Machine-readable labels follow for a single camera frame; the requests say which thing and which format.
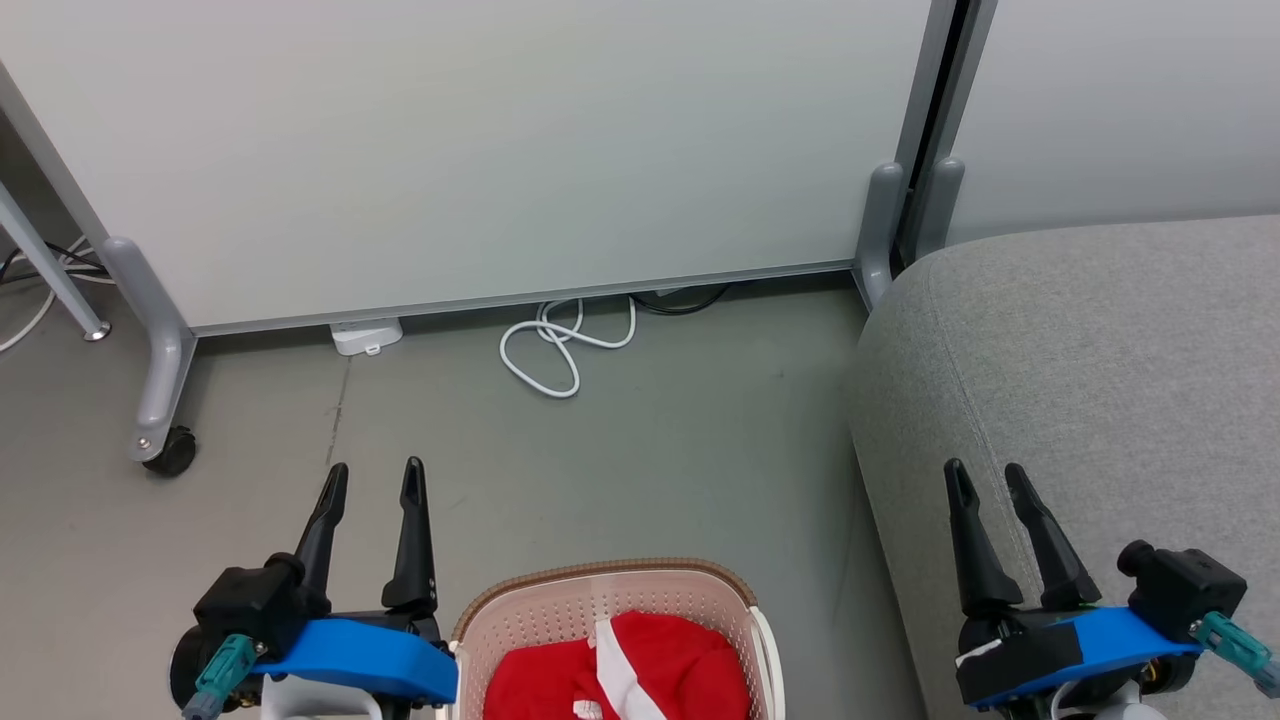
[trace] teal cable connector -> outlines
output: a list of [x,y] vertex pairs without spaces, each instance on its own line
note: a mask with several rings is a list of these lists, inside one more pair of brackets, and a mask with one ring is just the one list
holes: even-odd
[[196,679],[196,694],[182,708],[183,720],[215,720],[223,712],[223,703],[236,685],[248,676],[257,662],[253,639],[248,635],[228,635],[205,671]]
[[1271,648],[1244,632],[1221,612],[1210,612],[1192,624],[1192,635],[1213,655],[1235,665],[1253,678],[1253,683],[1270,698],[1280,697],[1280,664],[1271,659]]

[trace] white partition panel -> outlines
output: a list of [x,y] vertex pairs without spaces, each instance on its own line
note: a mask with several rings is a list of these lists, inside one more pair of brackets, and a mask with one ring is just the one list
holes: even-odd
[[1001,0],[948,243],[1280,211],[1280,4]]
[[928,0],[8,0],[196,327],[852,258]]

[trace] white cable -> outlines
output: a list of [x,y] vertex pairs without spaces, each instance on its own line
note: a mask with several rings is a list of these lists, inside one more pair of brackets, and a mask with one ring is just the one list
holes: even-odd
[[1053,691],[1053,700],[1048,701],[1048,719],[1050,720],[1060,720],[1061,716],[1059,715],[1059,711],[1060,711],[1060,707],[1062,705],[1062,698],[1066,697],[1066,693],[1069,693],[1073,689],[1075,689],[1075,685],[1076,685],[1076,682],[1071,680],[1070,683],[1062,683],[1061,687],[1059,687],[1056,691]]
[[[76,249],[79,247],[81,245],[84,245],[84,242],[87,242],[87,238],[84,236],[81,236],[79,240],[77,240],[76,242],[73,242],[72,246],[67,249],[67,251],[70,252],[70,254],[73,254],[73,255],[77,255],[78,258],[83,258],[84,255],[91,255],[93,252],[92,247],[90,247],[84,252],[79,252],[79,254],[76,252]],[[19,254],[18,256],[14,256],[13,261],[17,263],[19,258],[23,259],[23,260],[27,259],[24,255]],[[59,258],[58,263],[60,265],[63,265],[63,268],[74,268],[72,265],[72,259],[67,258],[67,256]],[[108,279],[108,278],[88,278],[88,277],[84,277],[84,275],[70,275],[70,277],[79,278],[82,281],[92,279],[95,282],[108,282],[110,284],[115,284],[115,281],[111,281],[111,279]],[[18,334],[13,336],[12,338],[9,338],[9,340],[6,340],[4,342],[0,342],[0,352],[4,352],[5,350],[9,350],[10,347],[18,345],[19,342],[22,342],[22,338],[24,338],[28,334],[31,334],[31,331],[36,329],[36,325],[38,325],[40,322],[45,319],[45,315],[49,314],[49,309],[54,306],[54,297],[55,297],[54,291],[49,291],[49,297],[45,299],[45,304],[40,306],[40,310],[37,310],[36,315],[31,319],[31,322],[27,323],[27,327],[24,327],[20,331],[18,331]]]
[[[517,378],[529,383],[529,387],[536,389],[538,392],[550,397],[561,397],[561,398],[573,397],[575,395],[577,395],[577,388],[581,387],[582,384],[581,378],[577,374],[577,363],[573,363],[573,356],[570,355],[568,348],[564,347],[564,343],[567,341],[577,340],[588,345],[594,345],[595,347],[603,347],[605,350],[617,350],[620,347],[626,347],[626,345],[631,342],[631,338],[635,337],[636,334],[636,304],[630,297],[627,297],[627,313],[630,315],[628,320],[630,327],[627,328],[627,337],[616,342],[609,342],[607,340],[600,340],[598,337],[591,337],[589,334],[582,334],[581,332],[579,332],[582,328],[582,299],[577,299],[576,301],[577,319],[573,320],[572,328],[558,325],[550,322],[550,311],[566,302],[573,302],[573,301],[557,300],[556,302],[543,302],[541,305],[538,306],[536,319],[525,320],[524,323],[516,323],[515,325],[511,325],[509,328],[507,328],[507,332],[502,333],[502,340],[498,342],[498,355],[502,356],[502,364],[506,365],[508,370],[515,373]],[[568,389],[549,388],[543,383],[535,380],[534,378],[529,377],[529,373],[521,370],[520,368],[516,366],[515,363],[511,361],[511,357],[507,356],[507,341],[511,340],[511,336],[529,329],[536,329],[538,337],[543,338],[543,341],[545,342],[554,345],[556,348],[559,350],[561,357],[563,357],[564,363],[568,364],[568,372],[573,375],[573,387]]]

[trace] gray sofa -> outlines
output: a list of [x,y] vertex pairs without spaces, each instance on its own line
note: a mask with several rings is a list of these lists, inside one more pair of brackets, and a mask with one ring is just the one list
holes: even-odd
[[[1039,596],[1002,469],[1020,462],[1103,593],[1126,543],[1198,547],[1249,582],[1280,644],[1280,217],[1102,225],[932,254],[870,314],[851,428],[931,720],[974,715],[942,465],[969,468],[1005,570]],[[1152,698],[1170,720],[1275,720],[1216,657]]]

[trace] pink plastic basket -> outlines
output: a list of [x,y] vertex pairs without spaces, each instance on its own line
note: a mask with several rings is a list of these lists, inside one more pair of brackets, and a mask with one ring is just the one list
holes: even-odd
[[755,594],[719,565],[668,557],[549,570],[486,591],[449,643],[460,670],[449,720],[483,719],[485,689],[507,652],[590,637],[598,620],[628,610],[680,615],[723,634],[742,664],[750,720],[785,720],[778,648]]

